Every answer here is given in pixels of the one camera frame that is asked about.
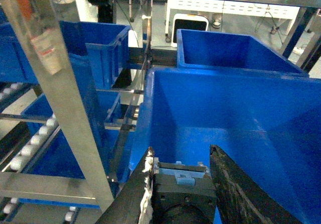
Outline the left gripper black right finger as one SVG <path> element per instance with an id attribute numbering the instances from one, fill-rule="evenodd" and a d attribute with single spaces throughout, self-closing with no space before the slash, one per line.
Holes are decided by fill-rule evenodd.
<path id="1" fill-rule="evenodd" d="M 209 160 L 222 223 L 301 223 L 218 145 L 210 146 Z"/>

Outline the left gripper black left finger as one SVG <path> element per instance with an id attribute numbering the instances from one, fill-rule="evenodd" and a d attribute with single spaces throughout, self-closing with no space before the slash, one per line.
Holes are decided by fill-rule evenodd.
<path id="1" fill-rule="evenodd" d="M 152 147 L 148 147 L 114 202 L 97 223 L 149 223 L 152 217 Z"/>

